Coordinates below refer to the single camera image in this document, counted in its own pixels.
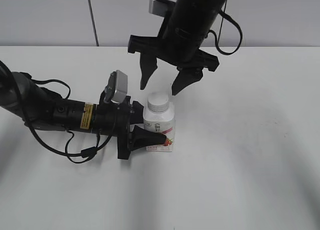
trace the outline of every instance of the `white table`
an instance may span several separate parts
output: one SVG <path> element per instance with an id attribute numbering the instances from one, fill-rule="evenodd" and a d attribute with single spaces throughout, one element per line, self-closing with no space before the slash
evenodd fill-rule
<path id="1" fill-rule="evenodd" d="M 204 50 L 215 54 L 214 48 Z M 242 48 L 176 97 L 173 152 L 117 159 L 116 139 L 76 165 L 42 148 L 0 109 L 0 229 L 315 230 L 320 228 L 320 48 Z M 159 61 L 140 91 L 139 54 L 123 47 L 0 47 L 11 71 L 61 79 L 97 103 L 109 74 L 145 102 L 177 71 Z M 55 83 L 48 88 L 63 95 Z M 40 132 L 63 149 L 70 137 Z M 70 148 L 90 147 L 78 133 Z"/>

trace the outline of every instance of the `white bottle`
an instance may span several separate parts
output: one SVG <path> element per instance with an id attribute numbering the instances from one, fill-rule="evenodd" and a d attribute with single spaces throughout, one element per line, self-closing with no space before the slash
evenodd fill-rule
<path id="1" fill-rule="evenodd" d="M 166 135 L 164 145 L 147 146 L 147 151 L 172 152 L 175 140 L 175 107 L 168 94 L 154 92 L 143 110 L 144 129 Z"/>

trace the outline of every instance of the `white cap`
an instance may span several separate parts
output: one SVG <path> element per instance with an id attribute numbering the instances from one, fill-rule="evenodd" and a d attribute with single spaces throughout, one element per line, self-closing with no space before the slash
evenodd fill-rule
<path id="1" fill-rule="evenodd" d="M 169 108 L 169 96 L 164 92 L 153 92 L 148 96 L 148 108 L 154 113 L 163 113 Z"/>

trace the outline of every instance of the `wall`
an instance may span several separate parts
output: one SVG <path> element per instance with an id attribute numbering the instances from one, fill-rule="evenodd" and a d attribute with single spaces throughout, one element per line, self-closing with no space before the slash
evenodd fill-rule
<path id="1" fill-rule="evenodd" d="M 319 0 L 228 0 L 243 46 L 320 46 Z M 149 0 L 91 0 L 100 46 L 126 46 L 130 34 L 156 36 L 162 18 Z M 213 29 L 218 30 L 218 18 Z M 0 0 L 0 45 L 95 46 L 88 0 Z M 222 46 L 235 46 L 237 30 L 224 22 Z M 204 46 L 213 46 L 210 36 Z"/>

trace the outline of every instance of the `cable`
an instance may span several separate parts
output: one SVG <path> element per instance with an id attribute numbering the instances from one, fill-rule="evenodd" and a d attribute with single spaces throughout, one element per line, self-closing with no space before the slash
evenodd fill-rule
<path id="1" fill-rule="evenodd" d="M 228 0 L 225 0 L 224 9 L 223 9 L 224 13 L 226 13 L 227 2 L 228 2 Z M 224 17 L 221 18 L 221 24 L 220 24 L 219 36 L 218 36 L 218 44 L 220 43 L 220 36 L 221 36 L 222 25 L 224 24 L 224 19 L 225 19 Z"/>
<path id="2" fill-rule="evenodd" d="M 34 80 L 32 79 L 32 76 L 27 73 L 27 72 L 20 72 L 21 74 L 25 75 L 28 79 L 30 79 L 32 82 L 34 82 L 35 84 L 38 85 L 45 85 L 45 84 L 49 84 L 49 83 L 58 83 L 58 84 L 62 84 L 65 87 L 67 87 L 69 89 L 69 92 L 67 94 L 67 96 L 64 99 L 68 99 L 70 97 L 71 94 L 71 88 L 68 84 L 66 84 L 64 81 L 58 80 L 58 79 L 49 79 L 49 80 Z"/>
<path id="3" fill-rule="evenodd" d="M 215 31 L 213 30 L 209 30 L 209 33 L 212 33 L 214 35 L 214 44 L 215 44 L 215 47 L 216 49 L 218 50 L 219 53 L 221 53 L 222 55 L 232 55 L 234 54 L 236 51 L 239 50 L 240 46 L 241 46 L 241 43 L 242 43 L 242 40 L 243 40 L 243 33 L 242 33 L 242 30 L 241 30 L 241 27 L 240 25 L 231 18 L 231 16 L 229 16 L 228 14 L 224 13 L 223 11 L 220 10 L 219 14 L 221 15 L 221 17 L 223 17 L 224 19 L 228 20 L 231 24 L 233 24 L 236 29 L 239 31 L 239 34 L 240 34 L 240 41 L 239 41 L 239 44 L 238 46 L 236 47 L 236 49 L 233 51 L 233 52 L 225 52 L 225 51 L 222 51 L 219 47 L 219 43 L 218 43 L 218 37 L 217 37 L 217 34 Z"/>
<path id="4" fill-rule="evenodd" d="M 118 111 L 116 111 L 115 114 L 114 114 L 114 121 L 113 121 L 112 129 L 111 129 L 111 132 L 110 132 L 109 136 L 106 138 L 106 140 L 104 140 L 104 142 L 100 146 L 97 147 L 97 151 L 103 149 L 108 144 L 110 139 L 112 138 L 112 135 L 114 134 L 115 129 L 116 129 L 116 123 L 117 123 L 117 119 L 118 119 L 118 114 L 117 113 L 118 113 Z"/>
<path id="5" fill-rule="evenodd" d="M 106 140 L 99 146 L 99 142 L 100 142 L 100 133 L 98 132 L 96 134 L 96 146 L 94 147 L 89 147 L 89 148 L 86 148 L 84 150 L 81 151 L 81 156 L 83 158 L 87 158 L 83 161 L 74 161 L 70 158 L 69 156 L 69 153 L 68 153 L 68 146 L 69 146 L 69 143 L 71 142 L 71 140 L 75 137 L 75 134 L 70 131 L 69 129 L 66 129 L 66 132 L 69 133 L 69 134 L 72 134 L 72 137 L 66 142 L 66 145 L 64 147 L 64 153 L 66 154 L 66 157 L 71 161 L 73 162 L 74 164 L 83 164 L 85 162 L 88 162 L 90 161 L 91 159 L 94 158 L 94 156 L 97 154 L 97 152 L 99 150 L 101 150 L 102 148 L 104 148 L 108 142 L 110 141 L 110 139 L 112 138 L 112 135 L 114 134 L 114 131 L 115 131 L 115 128 L 116 128 L 116 123 L 117 123 L 117 112 L 115 113 L 114 115 L 114 121 L 113 121 L 113 125 L 112 125 L 112 129 L 111 129 L 111 132 L 110 134 L 108 135 L 108 137 L 106 138 Z"/>
<path id="6" fill-rule="evenodd" d="M 66 157 L 67 157 L 71 162 L 73 162 L 74 164 L 83 164 L 83 163 L 88 162 L 88 161 L 90 161 L 91 159 L 94 158 L 95 154 L 87 157 L 87 158 L 86 158 L 85 160 L 83 160 L 83 161 L 74 161 L 73 159 L 71 159 L 70 154 L 68 153 L 68 146 L 69 146 L 69 143 L 71 142 L 71 140 L 75 137 L 75 134 L 74 134 L 72 131 L 68 130 L 68 129 L 66 130 L 66 132 L 69 133 L 69 134 L 72 134 L 72 137 L 70 137 L 70 139 L 66 142 L 65 147 L 64 147 L 64 153 L 66 154 Z"/>
<path id="7" fill-rule="evenodd" d="M 59 151 L 54 149 L 53 147 L 47 145 L 44 141 L 42 141 L 42 139 L 39 137 L 39 135 L 37 134 L 36 130 L 34 129 L 32 122 L 29 118 L 29 115 L 26 111 L 20 90 L 18 88 L 17 82 L 15 80 L 14 75 L 12 74 L 12 72 L 9 70 L 9 68 L 0 60 L 0 67 L 5 71 L 5 74 L 7 75 L 8 79 L 10 80 L 10 82 L 12 83 L 14 92 L 16 94 L 16 98 L 17 101 L 21 107 L 21 111 L 24 117 L 24 121 L 26 122 L 27 127 L 29 128 L 30 132 L 32 133 L 32 135 L 34 136 L 34 138 L 38 141 L 39 144 L 41 144 L 44 148 L 48 149 L 49 151 L 61 155 L 61 156 L 67 156 L 65 152 Z M 68 154 L 69 157 L 82 157 L 81 153 L 69 153 Z"/>

